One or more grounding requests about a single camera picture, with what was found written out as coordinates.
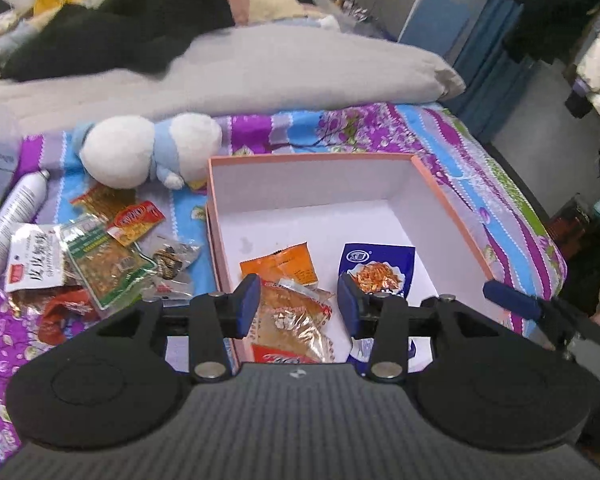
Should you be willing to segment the blue spicy cabbage snack bag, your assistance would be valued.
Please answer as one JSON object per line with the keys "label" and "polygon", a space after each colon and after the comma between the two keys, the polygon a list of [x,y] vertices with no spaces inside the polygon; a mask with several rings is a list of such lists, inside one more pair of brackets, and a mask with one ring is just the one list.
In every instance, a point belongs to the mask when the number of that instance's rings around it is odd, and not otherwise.
{"label": "blue spicy cabbage snack bag", "polygon": [[406,298],[415,271],[413,246],[348,243],[338,269],[337,304],[352,339],[348,361],[365,375],[385,296]]}

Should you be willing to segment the clear dark snack packet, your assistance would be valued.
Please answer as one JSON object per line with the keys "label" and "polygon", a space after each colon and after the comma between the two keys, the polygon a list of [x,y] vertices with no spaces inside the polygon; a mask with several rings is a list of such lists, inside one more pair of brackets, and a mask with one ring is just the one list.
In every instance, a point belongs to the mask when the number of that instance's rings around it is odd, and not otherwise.
{"label": "clear dark snack packet", "polygon": [[156,237],[146,246],[146,255],[156,264],[154,283],[164,286],[192,284],[189,268],[198,260],[201,249],[195,242]]}

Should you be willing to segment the clear brown tofu snack packet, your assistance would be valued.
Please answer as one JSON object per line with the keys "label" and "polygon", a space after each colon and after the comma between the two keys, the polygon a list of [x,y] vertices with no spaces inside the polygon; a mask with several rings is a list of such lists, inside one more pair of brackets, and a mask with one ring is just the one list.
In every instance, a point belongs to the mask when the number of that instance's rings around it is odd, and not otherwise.
{"label": "clear brown tofu snack packet", "polygon": [[334,345],[324,334],[332,295],[290,278],[262,281],[248,341],[252,359],[266,364],[331,363]]}

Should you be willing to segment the orange snack packet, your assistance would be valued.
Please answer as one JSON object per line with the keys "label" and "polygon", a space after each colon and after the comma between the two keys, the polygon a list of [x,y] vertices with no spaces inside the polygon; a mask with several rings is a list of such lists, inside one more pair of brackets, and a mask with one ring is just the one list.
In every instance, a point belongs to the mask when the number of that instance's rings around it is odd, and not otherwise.
{"label": "orange snack packet", "polygon": [[257,274],[265,281],[277,282],[288,278],[300,285],[315,285],[318,278],[309,252],[308,244],[290,246],[272,254],[243,261],[242,275]]}

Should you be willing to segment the white red label snack packet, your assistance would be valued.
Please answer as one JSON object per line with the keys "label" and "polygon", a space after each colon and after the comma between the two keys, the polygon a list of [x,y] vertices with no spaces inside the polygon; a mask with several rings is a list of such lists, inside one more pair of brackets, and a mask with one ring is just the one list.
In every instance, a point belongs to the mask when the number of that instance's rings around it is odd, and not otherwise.
{"label": "white red label snack packet", "polygon": [[10,239],[5,292],[60,287],[65,263],[60,226],[20,223]]}

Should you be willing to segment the green label snack packet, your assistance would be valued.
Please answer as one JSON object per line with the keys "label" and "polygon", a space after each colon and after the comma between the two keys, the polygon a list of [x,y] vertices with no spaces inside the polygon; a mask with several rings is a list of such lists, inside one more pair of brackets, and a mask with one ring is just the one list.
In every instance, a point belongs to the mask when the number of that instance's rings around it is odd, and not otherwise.
{"label": "green label snack packet", "polygon": [[59,235],[101,318],[126,308],[151,285],[157,265],[134,243],[115,240],[102,218],[82,214],[62,224]]}

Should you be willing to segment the pink cardboard box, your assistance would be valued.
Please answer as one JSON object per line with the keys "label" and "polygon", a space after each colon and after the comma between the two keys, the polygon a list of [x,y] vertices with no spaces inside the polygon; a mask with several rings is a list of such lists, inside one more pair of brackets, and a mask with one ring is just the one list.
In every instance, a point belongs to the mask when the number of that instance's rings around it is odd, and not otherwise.
{"label": "pink cardboard box", "polygon": [[290,246],[309,248],[318,286],[337,288],[348,243],[412,246],[407,300],[442,292],[503,322],[483,297],[494,277],[452,200],[413,155],[286,154],[210,159],[207,221],[219,290],[242,279],[240,265]]}

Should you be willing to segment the small red yellow snack packet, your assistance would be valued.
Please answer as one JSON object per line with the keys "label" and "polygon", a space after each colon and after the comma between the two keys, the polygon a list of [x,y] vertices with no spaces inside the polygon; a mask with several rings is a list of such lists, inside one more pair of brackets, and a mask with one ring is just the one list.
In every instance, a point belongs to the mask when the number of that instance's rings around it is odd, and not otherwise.
{"label": "small red yellow snack packet", "polygon": [[122,246],[136,243],[166,217],[150,200],[127,206],[108,223],[107,233]]}

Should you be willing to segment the red crumpled snack wrapper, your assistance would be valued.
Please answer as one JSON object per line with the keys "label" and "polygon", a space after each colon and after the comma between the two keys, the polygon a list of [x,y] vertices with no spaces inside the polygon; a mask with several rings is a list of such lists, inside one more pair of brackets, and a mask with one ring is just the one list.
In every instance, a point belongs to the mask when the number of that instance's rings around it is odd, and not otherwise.
{"label": "red crumpled snack wrapper", "polygon": [[65,326],[69,321],[91,323],[99,320],[90,293],[80,285],[48,289],[23,289],[9,292],[7,299],[12,312],[38,315],[38,340],[57,346],[66,340]]}

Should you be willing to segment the brown dried meat packet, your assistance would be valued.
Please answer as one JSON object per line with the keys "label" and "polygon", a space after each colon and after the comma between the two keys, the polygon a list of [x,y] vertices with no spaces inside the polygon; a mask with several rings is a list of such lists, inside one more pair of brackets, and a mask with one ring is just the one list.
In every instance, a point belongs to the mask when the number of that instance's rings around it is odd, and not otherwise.
{"label": "brown dried meat packet", "polygon": [[84,214],[94,214],[106,221],[112,220],[116,214],[127,206],[135,204],[134,190],[117,190],[96,183],[88,191],[76,196],[70,204]]}

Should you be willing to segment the white blue plush toy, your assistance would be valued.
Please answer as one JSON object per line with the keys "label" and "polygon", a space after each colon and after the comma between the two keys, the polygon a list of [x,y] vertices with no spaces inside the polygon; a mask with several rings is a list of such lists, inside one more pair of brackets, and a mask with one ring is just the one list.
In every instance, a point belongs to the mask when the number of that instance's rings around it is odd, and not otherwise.
{"label": "white blue plush toy", "polygon": [[162,122],[114,116],[76,128],[72,148],[98,183],[130,190],[158,181],[169,190],[206,185],[207,166],[219,154],[222,128],[203,114],[178,114]]}

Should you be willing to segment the white spray can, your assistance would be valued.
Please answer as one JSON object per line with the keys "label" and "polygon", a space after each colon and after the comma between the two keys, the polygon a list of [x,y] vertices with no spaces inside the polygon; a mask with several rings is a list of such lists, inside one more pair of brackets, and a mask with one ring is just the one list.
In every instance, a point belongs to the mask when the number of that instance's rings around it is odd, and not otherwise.
{"label": "white spray can", "polygon": [[18,224],[29,223],[38,213],[46,200],[49,178],[46,170],[25,174],[0,207],[0,276],[6,266],[12,233]]}

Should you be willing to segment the grey duvet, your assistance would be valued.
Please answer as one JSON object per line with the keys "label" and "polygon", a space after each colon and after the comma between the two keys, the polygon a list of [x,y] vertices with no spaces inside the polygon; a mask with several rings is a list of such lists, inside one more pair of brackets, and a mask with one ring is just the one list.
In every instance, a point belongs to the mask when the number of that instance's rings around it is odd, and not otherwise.
{"label": "grey duvet", "polygon": [[35,136],[118,115],[340,110],[431,103],[464,90],[463,78],[435,53],[333,30],[266,24],[200,36],[159,77],[110,70],[0,81],[0,118],[12,136]]}

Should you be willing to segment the blue curtain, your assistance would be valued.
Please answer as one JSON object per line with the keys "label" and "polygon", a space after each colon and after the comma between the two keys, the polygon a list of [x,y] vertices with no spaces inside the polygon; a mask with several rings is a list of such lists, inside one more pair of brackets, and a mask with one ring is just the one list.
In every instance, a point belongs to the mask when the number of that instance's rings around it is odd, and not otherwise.
{"label": "blue curtain", "polygon": [[533,75],[534,62],[515,62],[504,46],[521,10],[516,0],[488,0],[454,63],[466,89],[445,106],[481,143],[492,142],[501,131]]}

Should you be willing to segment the black clothing pile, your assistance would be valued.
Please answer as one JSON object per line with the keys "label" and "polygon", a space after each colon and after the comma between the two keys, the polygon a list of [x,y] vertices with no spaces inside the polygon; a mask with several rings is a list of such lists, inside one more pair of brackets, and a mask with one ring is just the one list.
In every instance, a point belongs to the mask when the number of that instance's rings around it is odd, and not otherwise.
{"label": "black clothing pile", "polygon": [[66,4],[9,55],[1,77],[19,82],[124,68],[160,75],[207,32],[235,25],[228,0],[105,0]]}

